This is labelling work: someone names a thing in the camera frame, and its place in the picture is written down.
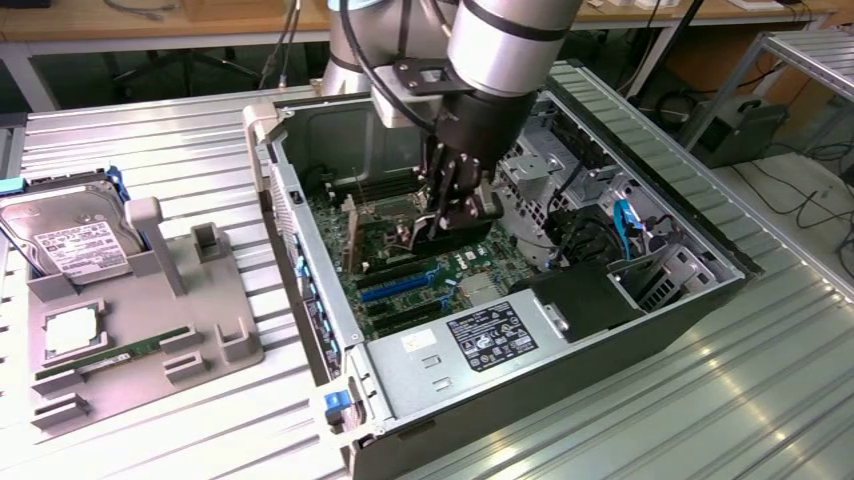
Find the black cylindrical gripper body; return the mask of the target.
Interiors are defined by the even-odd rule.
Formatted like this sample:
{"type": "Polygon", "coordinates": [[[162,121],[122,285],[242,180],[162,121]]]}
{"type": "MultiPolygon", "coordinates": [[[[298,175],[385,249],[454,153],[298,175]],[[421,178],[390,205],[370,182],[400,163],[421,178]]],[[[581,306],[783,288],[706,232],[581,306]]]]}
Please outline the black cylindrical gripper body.
{"type": "Polygon", "coordinates": [[[478,90],[446,95],[436,125],[442,147],[434,157],[450,162],[466,155],[480,161],[484,171],[494,173],[498,161],[516,144],[537,97],[537,91],[517,97],[478,90]]]}

